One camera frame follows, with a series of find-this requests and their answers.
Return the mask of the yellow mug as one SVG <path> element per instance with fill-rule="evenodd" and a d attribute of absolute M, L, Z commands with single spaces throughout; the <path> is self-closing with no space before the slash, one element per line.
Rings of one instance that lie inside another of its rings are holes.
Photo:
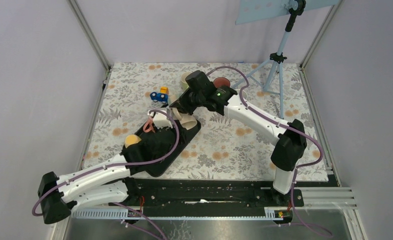
<path fill-rule="evenodd" d="M 124 139 L 124 147 L 128 148 L 131 145 L 138 144 L 142 139 L 136 134 L 130 134 Z"/>

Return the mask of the blue yellow toy truck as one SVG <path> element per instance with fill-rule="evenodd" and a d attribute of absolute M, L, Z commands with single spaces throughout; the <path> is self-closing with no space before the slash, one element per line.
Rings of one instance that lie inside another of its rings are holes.
<path fill-rule="evenodd" d="M 169 99 L 169 88 L 162 86 L 158 92 L 153 91 L 149 96 L 153 102 L 167 103 Z"/>

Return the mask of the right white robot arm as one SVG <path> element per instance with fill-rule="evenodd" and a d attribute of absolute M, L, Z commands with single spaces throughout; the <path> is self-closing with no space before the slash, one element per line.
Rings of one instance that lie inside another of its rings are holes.
<path fill-rule="evenodd" d="M 200 70 L 190 73 L 185 81 L 188 88 L 169 103 L 170 108 L 192 115 L 197 108 L 204 107 L 239 121 L 266 138 L 274 146 L 270 160 L 276 166 L 271 199 L 278 206 L 288 203 L 297 162 L 307 147 L 302 122 L 273 117 L 248 102 L 235 89 L 227 85 L 216 87 Z"/>

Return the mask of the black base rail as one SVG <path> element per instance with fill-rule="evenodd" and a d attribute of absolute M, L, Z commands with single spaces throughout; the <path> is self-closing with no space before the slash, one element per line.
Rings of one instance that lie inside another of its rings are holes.
<path fill-rule="evenodd" d="M 125 178 L 128 197 L 121 201 L 148 217 L 263 217 L 265 208 L 303 207 L 298 189 L 281 194 L 272 181 L 168 180 Z"/>

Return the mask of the cream floral mug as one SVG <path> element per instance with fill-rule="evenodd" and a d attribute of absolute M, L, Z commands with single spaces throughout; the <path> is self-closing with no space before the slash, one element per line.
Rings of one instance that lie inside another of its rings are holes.
<path fill-rule="evenodd" d="M 175 94 L 168 96 L 168 106 L 170 111 L 172 112 L 172 116 L 175 120 L 178 120 L 180 125 L 186 129 L 190 130 L 197 125 L 197 120 L 193 115 L 189 115 L 187 113 L 180 113 L 176 107 L 173 107 L 172 104 L 174 101 L 178 99 L 178 96 Z"/>

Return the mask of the floral tablecloth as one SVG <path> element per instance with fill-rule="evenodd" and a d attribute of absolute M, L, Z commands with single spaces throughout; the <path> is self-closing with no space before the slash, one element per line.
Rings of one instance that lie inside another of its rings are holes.
<path fill-rule="evenodd" d="M 150 99 L 152 92 L 167 87 L 169 93 L 182 92 L 184 73 L 201 70 L 210 78 L 224 77 L 232 84 L 241 75 L 252 73 L 245 89 L 247 99 L 273 116 L 279 114 L 279 80 L 274 78 L 270 92 L 263 92 L 271 66 L 251 63 L 122 63 L 114 64 L 92 138 L 82 166 L 88 168 L 120 153 L 125 137 L 135 133 L 147 120 L 147 112 L 160 107 Z M 247 125 L 205 108 L 194 116 L 201 130 L 162 174 L 163 179 L 255 180 L 275 176 L 271 162 L 274 147 Z"/>

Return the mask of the black plastic tray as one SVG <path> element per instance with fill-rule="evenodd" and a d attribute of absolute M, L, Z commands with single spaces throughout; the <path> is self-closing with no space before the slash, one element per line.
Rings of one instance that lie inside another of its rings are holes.
<path fill-rule="evenodd" d="M 175 123 L 177 126 L 181 126 L 178 120 L 176 120 Z M 187 145 L 197 135 L 200 129 L 201 123 L 199 121 L 197 121 L 197 125 L 190 130 L 183 128 L 187 139 Z M 138 135 L 141 138 L 141 141 L 137 144 L 129 146 L 128 148 L 123 146 L 120 152 L 120 154 L 125 157 L 125 160 L 128 163 L 143 163 L 161 157 L 163 157 L 163 160 L 152 164 L 132 165 L 129 167 L 132 175 L 140 172 L 146 172 L 152 177 L 160 177 L 187 147 L 187 145 L 182 145 L 179 147 L 174 145 L 172 149 L 162 149 L 155 147 L 147 141 L 148 133 L 143 132 L 143 125 L 135 132 L 135 135 Z"/>

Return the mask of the salmon textured square mug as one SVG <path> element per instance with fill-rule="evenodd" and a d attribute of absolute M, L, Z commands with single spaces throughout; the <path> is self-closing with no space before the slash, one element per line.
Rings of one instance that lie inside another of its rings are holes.
<path fill-rule="evenodd" d="M 239 90 L 238 91 L 238 93 L 239 93 L 239 97 L 241 98 L 241 99 L 244 99 L 245 101 L 247 100 L 247 98 L 248 98 L 248 95 L 247 95 L 247 93 L 246 93 L 246 91 L 245 90 Z"/>

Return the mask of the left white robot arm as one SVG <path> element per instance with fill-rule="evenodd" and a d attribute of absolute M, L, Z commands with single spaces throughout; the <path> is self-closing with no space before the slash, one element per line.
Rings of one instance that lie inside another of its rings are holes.
<path fill-rule="evenodd" d="M 135 133 L 137 143 L 123 145 L 119 154 L 104 162 L 70 174 L 44 174 L 32 214 L 49 225 L 82 208 L 113 202 L 135 205 L 140 193 L 131 176 L 141 172 L 161 176 L 199 130 L 199 126 L 189 130 L 166 127 L 154 132 L 140 128 Z"/>

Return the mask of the plain pink mug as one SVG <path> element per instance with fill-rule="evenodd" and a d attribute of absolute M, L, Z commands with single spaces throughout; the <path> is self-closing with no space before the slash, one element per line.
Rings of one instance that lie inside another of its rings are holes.
<path fill-rule="evenodd" d="M 156 132 L 154 129 L 154 126 L 153 126 L 153 119 L 151 117 L 149 117 L 148 120 L 143 125 L 142 131 L 144 133 L 155 133 Z"/>

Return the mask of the light green mug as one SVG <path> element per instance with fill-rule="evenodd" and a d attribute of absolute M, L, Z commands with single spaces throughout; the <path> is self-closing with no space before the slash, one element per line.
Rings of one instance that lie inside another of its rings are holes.
<path fill-rule="evenodd" d="M 190 72 L 184 72 L 181 76 L 180 76 L 180 86 L 182 88 L 182 90 L 186 90 L 189 86 L 186 82 L 186 78 L 188 75 L 190 75 Z"/>

